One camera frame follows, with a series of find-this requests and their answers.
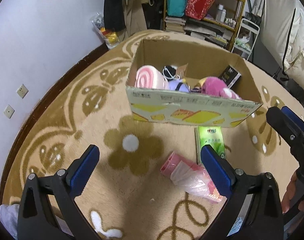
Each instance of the green tissue pack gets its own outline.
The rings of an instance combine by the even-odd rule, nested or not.
[[[221,157],[225,158],[223,135],[219,126],[199,126],[195,128],[197,164],[201,165],[201,149],[209,144]]]

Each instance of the electrical outlet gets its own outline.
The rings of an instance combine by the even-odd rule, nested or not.
[[[20,88],[16,91],[16,93],[21,97],[24,98],[28,93],[28,89],[22,84]]]
[[[4,114],[8,119],[11,119],[12,115],[14,114],[15,110],[10,105],[7,105],[7,107],[4,110]]]

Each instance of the open cardboard box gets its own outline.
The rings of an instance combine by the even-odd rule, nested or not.
[[[228,65],[233,66],[242,76],[232,89],[243,100],[134,87],[136,71],[143,65],[162,72],[165,65],[185,64],[190,87],[201,78],[218,77]],[[262,105],[253,77],[240,56],[186,41],[142,40],[127,77],[126,93],[135,120],[159,123],[235,127]]]

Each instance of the metal screw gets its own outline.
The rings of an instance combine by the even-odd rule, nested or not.
[[[57,171],[57,174],[59,176],[63,176],[65,174],[65,170],[64,169],[60,169],[60,170]]]
[[[28,176],[28,179],[34,179],[35,178],[35,174],[34,173],[31,173],[29,176]]]
[[[243,175],[244,174],[244,171],[242,170],[242,169],[236,169],[235,170],[235,173],[237,174],[237,175]]]
[[[268,178],[268,179],[271,179],[273,178],[273,175],[269,172],[265,173],[265,176]]]

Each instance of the white cart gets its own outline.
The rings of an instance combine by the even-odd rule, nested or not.
[[[233,44],[233,47],[232,47],[232,50],[231,52],[233,52],[234,48],[236,49],[239,49],[240,51],[246,53],[248,55],[248,57],[246,58],[246,60],[249,59],[250,55],[252,54],[252,51],[253,51],[253,48],[254,48],[254,45],[255,45],[255,42],[256,42],[256,39],[258,38],[258,35],[260,33],[260,27],[258,25],[256,25],[255,23],[243,18],[241,20],[241,23],[240,23],[240,27],[239,27],[239,30],[237,32],[237,35],[236,37],[239,37],[239,34],[240,34],[240,30],[241,28],[244,28],[244,29],[247,29],[250,31],[250,34],[251,33],[254,33],[255,34],[255,38],[254,38],[254,41],[253,41],[253,45],[251,47],[251,50],[247,50],[245,48],[242,48],[241,46],[237,45],[236,44],[236,41],[234,41],[234,44]]]

